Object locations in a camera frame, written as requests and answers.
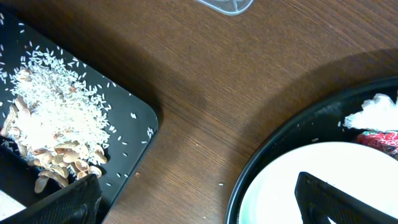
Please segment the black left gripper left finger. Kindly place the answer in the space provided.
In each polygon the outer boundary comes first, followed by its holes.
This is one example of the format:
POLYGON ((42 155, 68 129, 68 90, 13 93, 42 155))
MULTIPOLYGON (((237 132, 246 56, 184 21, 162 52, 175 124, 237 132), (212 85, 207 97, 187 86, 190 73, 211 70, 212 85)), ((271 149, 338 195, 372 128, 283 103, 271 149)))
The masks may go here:
POLYGON ((94 174, 54 192, 32 206, 6 218, 3 224, 95 224, 102 198, 94 174))

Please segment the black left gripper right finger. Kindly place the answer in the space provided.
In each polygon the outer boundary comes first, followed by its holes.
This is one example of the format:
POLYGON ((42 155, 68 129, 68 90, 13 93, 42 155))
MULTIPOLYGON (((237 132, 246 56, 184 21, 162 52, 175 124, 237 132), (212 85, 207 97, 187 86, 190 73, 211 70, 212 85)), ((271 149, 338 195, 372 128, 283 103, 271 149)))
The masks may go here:
POLYGON ((307 172, 300 172, 295 198, 304 224, 397 224, 383 213, 307 172))

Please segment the white plate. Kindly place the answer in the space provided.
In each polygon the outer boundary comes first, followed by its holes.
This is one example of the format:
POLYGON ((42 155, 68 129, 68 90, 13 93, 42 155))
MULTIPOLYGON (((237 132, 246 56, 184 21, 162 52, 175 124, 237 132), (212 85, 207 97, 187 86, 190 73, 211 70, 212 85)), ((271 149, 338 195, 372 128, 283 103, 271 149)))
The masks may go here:
POLYGON ((265 166, 244 195, 238 222, 301 223, 294 195, 300 172, 397 217, 397 160, 360 144, 322 142, 294 149, 265 166))

